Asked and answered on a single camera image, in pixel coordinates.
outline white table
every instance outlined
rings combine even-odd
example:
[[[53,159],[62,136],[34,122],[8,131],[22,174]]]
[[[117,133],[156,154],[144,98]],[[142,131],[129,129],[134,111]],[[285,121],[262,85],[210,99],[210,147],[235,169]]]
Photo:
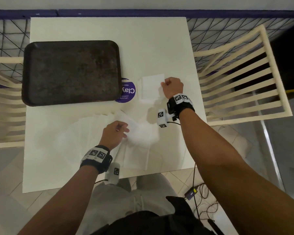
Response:
[[[196,113],[206,121],[186,18],[32,18],[30,41],[112,40],[119,46],[122,77],[137,84],[143,76],[165,74],[184,83]],[[191,168],[179,125],[156,125],[161,106],[141,104],[137,94],[128,103],[94,102],[27,107],[23,192],[62,187],[75,173],[53,147],[55,134],[79,118],[121,109],[137,122],[148,121],[158,132],[150,148],[148,169],[123,168],[125,147],[116,162],[120,178]]]

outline wire mesh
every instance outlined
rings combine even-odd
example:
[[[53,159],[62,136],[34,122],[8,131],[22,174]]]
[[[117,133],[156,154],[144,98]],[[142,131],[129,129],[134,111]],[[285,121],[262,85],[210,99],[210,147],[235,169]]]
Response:
[[[193,51],[203,51],[232,42],[260,24],[265,25],[269,39],[272,40],[291,28],[294,25],[294,18],[192,18],[187,19],[187,22]],[[24,48],[29,43],[29,36],[30,20],[0,20],[0,56],[23,56]],[[214,64],[252,40],[230,49]],[[209,61],[209,58],[205,56],[195,58],[197,70],[199,71],[207,61]],[[22,80],[22,64],[0,63],[0,71],[10,77]]]

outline purple sticker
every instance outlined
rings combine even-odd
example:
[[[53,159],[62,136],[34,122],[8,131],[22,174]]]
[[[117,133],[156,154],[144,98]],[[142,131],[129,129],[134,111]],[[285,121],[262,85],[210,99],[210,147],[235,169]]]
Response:
[[[122,78],[122,85],[122,95],[115,101],[119,103],[126,103],[134,98],[136,94],[136,88],[134,83],[129,81],[127,78]]]

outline hand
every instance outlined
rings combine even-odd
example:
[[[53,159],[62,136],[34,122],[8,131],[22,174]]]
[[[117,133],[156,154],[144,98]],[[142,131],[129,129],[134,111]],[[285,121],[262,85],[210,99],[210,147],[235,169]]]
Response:
[[[129,129],[127,128],[128,124],[121,121],[114,121],[111,124],[108,124],[102,132],[102,137],[99,142],[99,145],[106,146],[110,151],[118,146],[122,138],[126,138]]]
[[[178,93],[183,93],[184,84],[181,83],[179,78],[169,77],[165,79],[165,82],[161,82],[161,86],[165,97],[168,99],[172,98]]]

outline black tray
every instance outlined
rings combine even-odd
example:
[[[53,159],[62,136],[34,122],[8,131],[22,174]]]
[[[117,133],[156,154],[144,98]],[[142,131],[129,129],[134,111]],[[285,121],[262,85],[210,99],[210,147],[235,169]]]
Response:
[[[25,48],[22,100],[28,106],[113,101],[121,93],[113,41],[33,42]]]

